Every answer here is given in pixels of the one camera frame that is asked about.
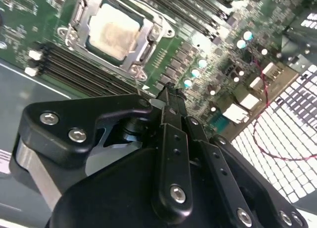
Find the ventilation grille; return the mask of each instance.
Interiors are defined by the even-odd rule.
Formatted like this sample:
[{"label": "ventilation grille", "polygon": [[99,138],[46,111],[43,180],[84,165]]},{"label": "ventilation grille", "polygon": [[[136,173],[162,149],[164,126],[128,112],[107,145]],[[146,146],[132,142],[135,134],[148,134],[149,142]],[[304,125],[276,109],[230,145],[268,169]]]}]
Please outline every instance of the ventilation grille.
[{"label": "ventilation grille", "polygon": [[[317,67],[311,66],[265,110],[256,139],[271,154],[286,158],[317,154]],[[285,162],[263,155],[251,123],[233,146],[291,203],[317,189],[317,159]]]}]

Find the green circuit board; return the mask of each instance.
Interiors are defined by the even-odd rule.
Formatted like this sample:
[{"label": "green circuit board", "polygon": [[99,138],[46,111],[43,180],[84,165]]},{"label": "green circuit board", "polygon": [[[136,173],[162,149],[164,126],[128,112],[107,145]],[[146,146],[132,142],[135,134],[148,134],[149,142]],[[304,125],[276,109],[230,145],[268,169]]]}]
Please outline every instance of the green circuit board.
[{"label": "green circuit board", "polygon": [[[276,53],[281,44],[281,32],[292,21],[295,16],[294,11],[301,5],[301,0],[234,0],[237,4],[231,9],[218,4],[219,9],[230,14],[235,22],[228,24],[223,20],[218,21],[221,41],[215,44],[181,18],[177,18],[175,12],[170,9],[151,0],[140,1],[164,14],[175,31],[175,37],[163,38],[159,42],[145,65],[144,70],[148,79],[145,82],[136,82],[104,69],[102,65],[91,59],[87,61],[154,97],[160,91],[158,85],[163,84],[162,74],[170,67],[182,45],[190,43],[192,45],[190,57],[186,58],[186,63],[181,62],[182,70],[171,80],[177,86],[184,88],[189,113],[200,119],[208,133],[221,132],[230,123],[221,113],[210,112],[210,102],[217,103],[230,96],[238,84],[243,84],[250,76],[257,74],[256,67],[243,60],[245,51],[237,48],[237,41],[243,38],[244,32],[252,31],[253,41],[247,48],[260,61],[265,59],[269,62],[278,62]],[[53,42],[69,51],[64,39],[58,35],[57,29],[68,26],[76,2],[77,0],[0,0],[3,21],[0,34],[0,45],[3,45],[3,49],[0,49],[0,58],[23,70],[28,65],[28,52],[33,42]],[[259,46],[268,50],[265,57],[257,51]],[[200,59],[206,60],[206,67],[200,68],[198,64]],[[245,74],[240,77],[239,83],[234,82],[224,73],[224,69],[232,62],[244,69]],[[192,70],[196,68],[200,71],[199,76],[192,74]],[[45,74],[38,77],[80,97],[89,96]],[[185,80],[190,80],[192,85],[186,87]],[[214,96],[206,93],[206,87],[210,84],[219,86],[219,91]]]}]

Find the cable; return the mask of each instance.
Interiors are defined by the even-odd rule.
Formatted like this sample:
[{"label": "cable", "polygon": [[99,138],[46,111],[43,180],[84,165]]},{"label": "cable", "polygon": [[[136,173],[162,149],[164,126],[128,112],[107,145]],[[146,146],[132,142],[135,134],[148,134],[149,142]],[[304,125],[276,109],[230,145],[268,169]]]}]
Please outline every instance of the cable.
[{"label": "cable", "polygon": [[258,63],[258,61],[256,59],[253,60],[253,63],[257,66],[257,68],[259,68],[259,70],[261,72],[261,80],[263,82],[264,94],[265,94],[265,109],[257,116],[256,122],[254,123],[254,129],[253,129],[253,140],[254,140],[255,144],[257,145],[257,147],[259,148],[259,150],[261,151],[261,153],[265,154],[265,155],[268,155],[268,156],[270,156],[273,159],[280,159],[280,160],[283,160],[283,161],[307,161],[307,160],[312,159],[312,158],[317,158],[317,154],[310,155],[309,157],[301,157],[301,158],[295,158],[295,159],[293,159],[293,158],[290,159],[290,158],[286,158],[286,157],[280,157],[280,156],[273,155],[273,154],[267,152],[265,149],[263,149],[259,145],[259,143],[258,143],[258,141],[256,139],[256,133],[257,133],[256,126],[259,123],[259,118],[262,116],[263,112],[269,107],[270,102],[268,100],[268,91],[267,91],[267,85],[266,85],[263,69],[261,68],[260,64]]}]

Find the silver screw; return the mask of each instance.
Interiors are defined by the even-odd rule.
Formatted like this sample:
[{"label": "silver screw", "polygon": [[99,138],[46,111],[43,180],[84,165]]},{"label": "silver screw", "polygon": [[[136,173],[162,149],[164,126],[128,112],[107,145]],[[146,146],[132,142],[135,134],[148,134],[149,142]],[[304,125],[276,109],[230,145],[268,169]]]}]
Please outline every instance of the silver screw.
[{"label": "silver screw", "polygon": [[251,227],[252,226],[252,220],[249,214],[243,210],[242,208],[238,208],[237,211],[238,217],[240,221],[246,226],[246,227]]},{"label": "silver screw", "polygon": [[179,186],[172,186],[170,188],[170,195],[178,203],[184,203],[186,201],[185,192]]},{"label": "silver screw", "polygon": [[198,125],[198,121],[196,120],[196,119],[194,119],[194,118],[191,118],[191,120],[190,120],[194,125]]},{"label": "silver screw", "polygon": [[282,220],[283,220],[286,224],[288,224],[289,226],[292,226],[292,221],[291,221],[291,219],[288,217],[288,215],[285,214],[285,212],[280,211],[279,214],[280,214]]},{"label": "silver screw", "polygon": [[82,143],[87,139],[86,133],[81,129],[72,129],[68,133],[68,137],[69,139],[77,143]]},{"label": "silver screw", "polygon": [[0,41],[0,49],[1,49],[1,50],[5,50],[6,48],[7,48],[6,43],[3,42],[3,41]]},{"label": "silver screw", "polygon": [[58,123],[58,116],[54,113],[43,113],[40,115],[40,121],[46,125],[55,125]]},{"label": "silver screw", "polygon": [[139,100],[139,103],[140,103],[142,106],[144,106],[144,107],[148,107],[148,106],[149,106],[149,103],[148,103],[146,100],[144,100],[144,99],[140,99],[140,100]]},{"label": "silver screw", "polygon": [[292,213],[292,217],[294,218],[294,220],[295,220],[301,227],[304,226],[302,220],[301,220],[295,213]]},{"label": "silver screw", "polygon": [[221,144],[225,145],[226,141],[224,139],[222,139],[221,137],[218,137],[218,140]]},{"label": "silver screw", "polygon": [[170,111],[170,113],[172,113],[173,115],[176,115],[176,111],[174,110],[174,108],[170,108],[169,111]]}]

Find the hex bolt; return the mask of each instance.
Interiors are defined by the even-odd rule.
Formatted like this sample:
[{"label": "hex bolt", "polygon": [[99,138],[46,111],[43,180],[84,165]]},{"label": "hex bolt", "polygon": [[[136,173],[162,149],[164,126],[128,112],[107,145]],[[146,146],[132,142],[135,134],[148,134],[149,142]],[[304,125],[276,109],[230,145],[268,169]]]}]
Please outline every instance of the hex bolt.
[{"label": "hex bolt", "polygon": [[87,139],[86,133],[81,129],[72,129],[68,133],[69,139],[74,142],[82,143]]},{"label": "hex bolt", "polygon": [[249,214],[243,210],[242,208],[238,208],[237,211],[238,218],[240,221],[246,226],[246,227],[251,227],[252,226],[252,220]]},{"label": "hex bolt", "polygon": [[292,221],[291,221],[291,219],[289,218],[289,216],[285,214],[285,212],[280,211],[279,214],[280,214],[282,220],[283,220],[286,224],[288,224],[289,226],[292,226]]},{"label": "hex bolt", "polygon": [[184,203],[186,201],[186,194],[179,186],[172,186],[170,188],[170,195],[177,203]]},{"label": "hex bolt", "polygon": [[58,123],[59,119],[54,113],[43,113],[40,115],[40,121],[45,125],[55,125]]}]

